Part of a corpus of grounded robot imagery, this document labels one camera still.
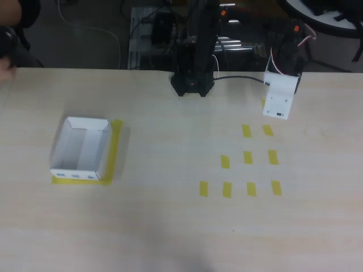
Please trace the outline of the person's bare hand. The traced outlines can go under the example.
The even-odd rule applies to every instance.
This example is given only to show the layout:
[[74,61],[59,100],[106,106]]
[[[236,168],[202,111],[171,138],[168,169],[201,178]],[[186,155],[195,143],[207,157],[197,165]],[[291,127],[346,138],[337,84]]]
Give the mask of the person's bare hand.
[[0,82],[6,82],[8,80],[14,79],[16,74],[16,67],[11,66],[11,61],[9,58],[4,57],[0,60]]

